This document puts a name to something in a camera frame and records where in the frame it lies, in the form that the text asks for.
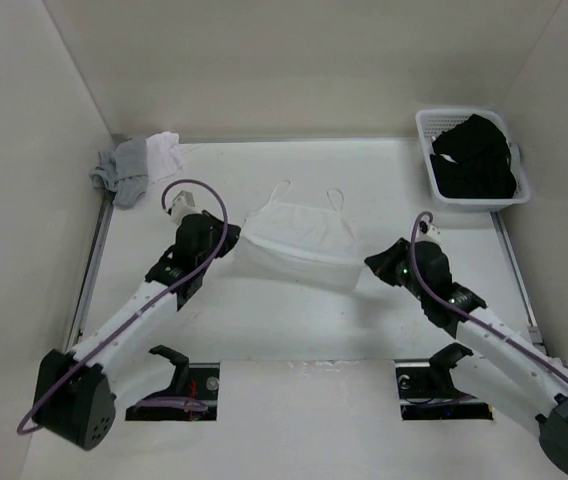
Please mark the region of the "black tank top pile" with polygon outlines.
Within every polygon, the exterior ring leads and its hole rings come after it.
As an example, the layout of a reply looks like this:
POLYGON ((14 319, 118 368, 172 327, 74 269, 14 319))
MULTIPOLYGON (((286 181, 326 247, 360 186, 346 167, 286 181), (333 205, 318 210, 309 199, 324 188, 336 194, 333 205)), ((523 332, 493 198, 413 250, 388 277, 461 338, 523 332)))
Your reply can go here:
POLYGON ((477 114, 437 136, 430 162, 440 194, 451 199, 510 199, 517 182, 507 139, 477 114))

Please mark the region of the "white plastic basket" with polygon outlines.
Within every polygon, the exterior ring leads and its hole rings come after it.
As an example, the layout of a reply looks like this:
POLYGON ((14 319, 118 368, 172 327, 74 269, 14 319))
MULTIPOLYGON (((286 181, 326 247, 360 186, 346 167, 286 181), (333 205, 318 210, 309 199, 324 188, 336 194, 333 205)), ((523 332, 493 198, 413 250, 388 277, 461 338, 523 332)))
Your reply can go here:
POLYGON ((431 196, 439 208, 497 212, 530 200, 519 147, 497 113, 423 109, 415 122, 431 196))

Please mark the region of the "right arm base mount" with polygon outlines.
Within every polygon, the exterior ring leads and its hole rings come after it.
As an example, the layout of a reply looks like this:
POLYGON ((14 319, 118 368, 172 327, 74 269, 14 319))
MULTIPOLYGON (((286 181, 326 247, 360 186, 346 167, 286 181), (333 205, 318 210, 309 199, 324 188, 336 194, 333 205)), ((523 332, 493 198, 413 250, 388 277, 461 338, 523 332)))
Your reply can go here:
POLYGON ((402 361, 395 366, 400 401, 400 416, 404 421, 492 421, 492 408, 453 385, 451 371, 470 349, 458 343, 435 353, 428 361, 402 361))

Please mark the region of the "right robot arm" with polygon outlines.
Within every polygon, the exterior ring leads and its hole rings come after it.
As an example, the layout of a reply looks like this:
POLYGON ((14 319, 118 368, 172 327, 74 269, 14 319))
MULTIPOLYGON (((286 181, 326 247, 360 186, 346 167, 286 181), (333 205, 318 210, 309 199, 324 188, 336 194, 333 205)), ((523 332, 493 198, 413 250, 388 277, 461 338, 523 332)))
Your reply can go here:
POLYGON ((430 388, 443 396, 458 390, 495 407, 535 436, 551 463, 568 475, 568 368, 454 281, 437 243, 401 238, 364 263, 385 284, 409 291, 426 318, 453 338, 430 359, 430 388))

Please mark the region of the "folded grey tank top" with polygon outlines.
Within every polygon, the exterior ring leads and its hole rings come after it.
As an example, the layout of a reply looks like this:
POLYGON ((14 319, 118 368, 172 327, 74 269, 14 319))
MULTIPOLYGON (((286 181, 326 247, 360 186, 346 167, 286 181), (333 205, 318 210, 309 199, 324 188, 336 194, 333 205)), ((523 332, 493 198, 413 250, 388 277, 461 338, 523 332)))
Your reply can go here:
POLYGON ((94 188, 114 194, 116 208, 132 209, 149 185, 146 138, 134 137, 112 151, 101 151, 89 177, 94 188))

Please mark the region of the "white tank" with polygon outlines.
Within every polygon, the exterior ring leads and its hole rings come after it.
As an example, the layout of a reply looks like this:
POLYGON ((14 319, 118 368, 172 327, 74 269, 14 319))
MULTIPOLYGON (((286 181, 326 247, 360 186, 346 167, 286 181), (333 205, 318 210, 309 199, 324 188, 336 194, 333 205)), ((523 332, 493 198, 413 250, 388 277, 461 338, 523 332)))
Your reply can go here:
POLYGON ((237 267, 266 279, 355 289, 364 255, 344 216, 343 192, 328 189, 328 205, 315 207, 286 201, 290 188, 289 180, 280 182, 266 203, 246 216, 234 248, 237 267))
POLYGON ((181 173, 186 166, 182 155, 180 136, 173 132, 161 132, 146 139, 149 183, 181 173))

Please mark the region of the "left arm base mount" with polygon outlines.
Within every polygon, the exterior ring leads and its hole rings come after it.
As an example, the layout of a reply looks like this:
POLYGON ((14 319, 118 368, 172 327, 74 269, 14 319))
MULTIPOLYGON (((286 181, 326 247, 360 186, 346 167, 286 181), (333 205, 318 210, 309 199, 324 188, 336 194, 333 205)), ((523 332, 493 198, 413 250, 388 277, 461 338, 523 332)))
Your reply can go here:
POLYGON ((159 365, 142 371, 144 395, 126 409, 127 422, 216 421, 220 391, 219 363, 191 363, 164 345, 149 350, 159 365))

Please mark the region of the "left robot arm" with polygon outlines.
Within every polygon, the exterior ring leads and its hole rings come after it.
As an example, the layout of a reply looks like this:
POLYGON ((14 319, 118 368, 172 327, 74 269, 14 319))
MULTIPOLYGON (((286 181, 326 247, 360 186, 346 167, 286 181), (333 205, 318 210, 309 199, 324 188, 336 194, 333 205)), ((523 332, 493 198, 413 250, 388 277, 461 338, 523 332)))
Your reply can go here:
POLYGON ((146 273, 132 297, 98 331, 67 352, 57 349, 40 362, 33 406, 26 418, 82 450, 95 448, 116 414, 157 392, 178 398, 188 387, 188 359, 163 345, 151 354, 169 364, 125 389, 115 382, 142 341, 162 324, 166 304, 183 308, 201 288, 210 264, 228 254, 241 228, 207 211, 179 222, 174 243, 146 273))

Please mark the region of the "folded white tank top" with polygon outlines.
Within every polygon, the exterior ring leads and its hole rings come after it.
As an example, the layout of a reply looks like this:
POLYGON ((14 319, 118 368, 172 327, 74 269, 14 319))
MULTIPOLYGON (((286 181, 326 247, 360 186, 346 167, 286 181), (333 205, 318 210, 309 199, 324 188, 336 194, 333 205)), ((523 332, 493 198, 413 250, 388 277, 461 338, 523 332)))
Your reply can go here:
POLYGON ((180 136, 173 132, 161 132, 146 139, 149 183, 181 173, 186 166, 182 155, 180 136))

